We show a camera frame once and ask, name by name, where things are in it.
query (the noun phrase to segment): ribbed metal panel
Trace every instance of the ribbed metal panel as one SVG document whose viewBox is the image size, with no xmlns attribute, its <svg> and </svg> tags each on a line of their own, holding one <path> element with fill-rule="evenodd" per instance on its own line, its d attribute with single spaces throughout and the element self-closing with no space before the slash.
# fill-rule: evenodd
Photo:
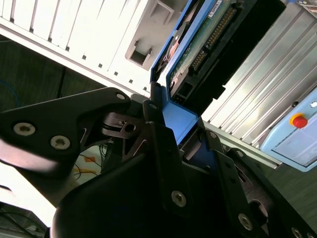
<svg viewBox="0 0 317 238">
<path fill-rule="evenodd" d="M 291 104 L 316 87 L 316 32 L 317 20 L 288 4 L 203 119 L 257 147 Z"/>
</svg>

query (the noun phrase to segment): circuit board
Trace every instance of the circuit board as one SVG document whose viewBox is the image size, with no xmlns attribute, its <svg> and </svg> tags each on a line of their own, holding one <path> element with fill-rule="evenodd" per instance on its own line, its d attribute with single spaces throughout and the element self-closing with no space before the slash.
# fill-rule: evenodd
<svg viewBox="0 0 317 238">
<path fill-rule="evenodd" d="M 236 12 L 232 7 L 234 3 L 236 3 L 236 0 L 216 1 L 193 41 L 172 72 L 169 78 L 170 83 L 183 74 L 188 67 L 192 66 L 194 70 L 198 69 L 204 57 L 208 54 L 204 51 L 204 48 L 207 50 L 212 48 Z"/>
</svg>

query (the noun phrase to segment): label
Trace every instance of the label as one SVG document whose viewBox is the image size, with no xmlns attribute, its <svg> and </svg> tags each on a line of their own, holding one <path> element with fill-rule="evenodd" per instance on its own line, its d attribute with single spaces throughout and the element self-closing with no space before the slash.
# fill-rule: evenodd
<svg viewBox="0 0 317 238">
<path fill-rule="evenodd" d="M 213 8 L 211 9 L 210 13 L 208 14 L 209 18 L 212 18 L 212 16 L 215 14 L 215 12 L 217 11 L 217 9 L 219 8 L 220 4 L 221 4 L 222 0 L 218 0 L 216 2 L 216 4 L 213 6 Z"/>
</svg>

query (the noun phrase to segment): blue cable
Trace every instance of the blue cable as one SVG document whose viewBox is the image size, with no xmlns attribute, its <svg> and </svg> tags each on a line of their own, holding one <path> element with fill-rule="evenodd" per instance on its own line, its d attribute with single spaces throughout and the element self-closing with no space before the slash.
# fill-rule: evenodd
<svg viewBox="0 0 317 238">
<path fill-rule="evenodd" d="M 7 86 L 7 87 L 11 90 L 11 92 L 12 92 L 12 93 L 14 94 L 14 96 L 15 96 L 16 105 L 17 105 L 17 107 L 19 108 L 19 107 L 20 107 L 20 102 L 19 102 L 19 98 L 18 98 L 18 95 L 16 94 L 15 90 L 14 90 L 9 84 L 7 84 L 6 82 L 4 82 L 4 81 L 2 81 L 2 80 L 0 80 L 0 83 L 4 84 L 5 86 Z"/>
</svg>

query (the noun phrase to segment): wire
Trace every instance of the wire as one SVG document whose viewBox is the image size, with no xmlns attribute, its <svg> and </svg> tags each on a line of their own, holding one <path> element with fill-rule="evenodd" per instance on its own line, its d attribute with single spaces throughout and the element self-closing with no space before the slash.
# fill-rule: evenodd
<svg viewBox="0 0 317 238">
<path fill-rule="evenodd" d="M 78 178 L 76 179 L 76 180 L 78 180 L 78 179 L 81 177 L 81 173 L 82 173 L 82 172 L 81 172 L 81 170 L 80 170 L 80 168 L 78 167 L 77 164 L 75 164 L 75 166 L 78 168 L 78 171 L 79 171 L 79 176 L 78 176 Z"/>
<path fill-rule="evenodd" d="M 19 228 L 22 232 L 24 232 L 25 234 L 28 234 L 30 237 L 33 238 L 38 238 L 37 236 L 33 235 L 32 233 L 30 233 L 28 230 L 24 229 L 21 225 L 19 225 L 17 222 L 15 222 L 14 220 L 12 220 L 10 217 L 4 215 L 4 214 L 0 214 L 0 217 L 6 219 L 8 222 L 10 222 L 12 225 L 14 225 L 15 227 Z"/>
<path fill-rule="evenodd" d="M 82 157 L 85 157 L 85 158 L 89 159 L 90 161 L 94 162 L 96 165 L 98 165 L 98 166 L 101 168 L 101 165 L 98 164 L 96 161 L 94 161 L 92 158 L 89 158 L 89 157 L 87 157 L 87 156 L 85 156 L 85 155 L 82 155 L 82 154 L 79 154 L 79 155 L 82 156 Z"/>
<path fill-rule="evenodd" d="M 80 172 L 80 173 L 74 174 L 74 176 L 75 176 L 75 175 L 78 175 L 78 174 L 94 174 L 94 175 L 98 176 L 98 174 L 96 174 L 96 173 L 94 173 L 94 172 L 91 172 L 91 171 Z"/>
<path fill-rule="evenodd" d="M 106 150 L 106 152 L 104 152 L 104 149 L 107 149 L 106 145 L 99 145 L 99 152 L 100 152 L 100 157 L 101 157 L 101 167 L 102 168 L 104 167 L 104 162 L 105 162 L 106 153 L 107 153 L 107 150 Z"/>
<path fill-rule="evenodd" d="M 25 216 L 25 215 L 23 215 L 23 214 L 21 214 L 21 213 L 18 213 L 18 212 L 0 212 L 0 214 L 7 214 L 7 215 L 12 214 L 12 215 L 18 215 L 18 216 L 20 216 L 20 217 L 24 217 L 25 219 L 29 220 L 29 221 L 32 222 L 34 225 L 36 225 L 36 227 L 37 227 L 39 230 L 41 230 L 42 232 L 44 232 L 44 229 L 43 229 L 38 223 L 36 223 L 36 222 L 33 221 L 31 218 L 29 218 L 29 217 L 27 217 L 27 216 Z"/>
<path fill-rule="evenodd" d="M 12 93 L 14 94 L 14 96 L 15 96 L 16 105 L 17 105 L 17 107 L 19 108 L 19 107 L 20 107 L 20 102 L 19 102 L 19 98 L 18 98 L 18 95 L 16 94 L 15 90 L 14 90 L 9 84 L 7 84 L 6 82 L 4 82 L 4 81 L 2 81 L 2 80 L 0 80 L 0 83 L 4 84 L 6 87 L 8 87 L 8 88 L 11 90 L 11 92 L 12 92 Z"/>
</svg>

